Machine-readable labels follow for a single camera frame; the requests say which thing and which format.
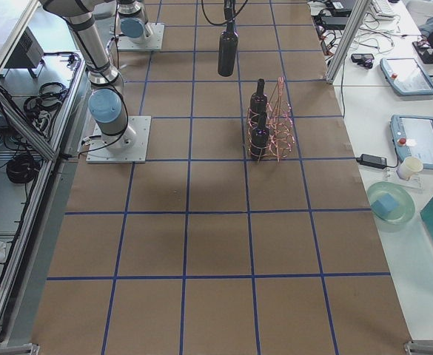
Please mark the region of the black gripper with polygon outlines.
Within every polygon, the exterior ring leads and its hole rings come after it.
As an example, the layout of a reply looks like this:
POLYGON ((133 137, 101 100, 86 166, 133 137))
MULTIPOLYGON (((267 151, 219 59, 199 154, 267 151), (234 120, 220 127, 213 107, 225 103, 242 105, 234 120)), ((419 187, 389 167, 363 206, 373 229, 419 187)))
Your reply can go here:
POLYGON ((235 1, 225 0, 224 1, 224 19, 225 22, 231 22, 236 16, 235 1))

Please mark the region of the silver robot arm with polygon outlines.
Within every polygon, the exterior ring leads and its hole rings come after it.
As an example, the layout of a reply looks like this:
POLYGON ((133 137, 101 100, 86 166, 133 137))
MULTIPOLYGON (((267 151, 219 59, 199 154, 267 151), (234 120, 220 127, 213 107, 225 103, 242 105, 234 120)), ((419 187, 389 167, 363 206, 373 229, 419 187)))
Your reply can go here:
MULTIPOLYGON (((96 89, 114 89, 114 82, 120 72, 111 63, 110 55, 101 43, 93 11, 101 1, 42 1, 41 6, 48 13, 62 18, 78 48, 82 51, 87 63, 88 78, 96 89)), ((143 1, 117 1, 115 3, 119 28, 128 38, 141 38, 147 36, 150 30, 147 12, 143 1)), ((235 19, 239 14, 235 9, 234 1, 224 2, 224 21, 216 23, 209 18, 207 22, 212 26, 225 26, 219 38, 218 74, 229 77, 233 73, 235 57, 238 48, 238 35, 235 32, 235 19)))
POLYGON ((113 37, 127 37, 132 43, 146 44, 153 31, 144 1, 117 0, 113 37))

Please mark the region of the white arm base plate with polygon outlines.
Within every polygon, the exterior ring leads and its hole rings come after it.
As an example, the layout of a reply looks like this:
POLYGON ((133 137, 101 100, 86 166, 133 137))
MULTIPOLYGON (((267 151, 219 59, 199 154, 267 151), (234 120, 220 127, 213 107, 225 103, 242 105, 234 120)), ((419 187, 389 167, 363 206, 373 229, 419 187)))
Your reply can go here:
POLYGON ((124 135, 114 144, 117 137, 104 136, 92 140, 88 163, 145 163, 150 136, 150 116, 130 116, 124 135))
POLYGON ((160 51, 164 37, 164 23, 144 24, 140 20, 127 19, 120 22, 118 49, 121 51, 160 51))

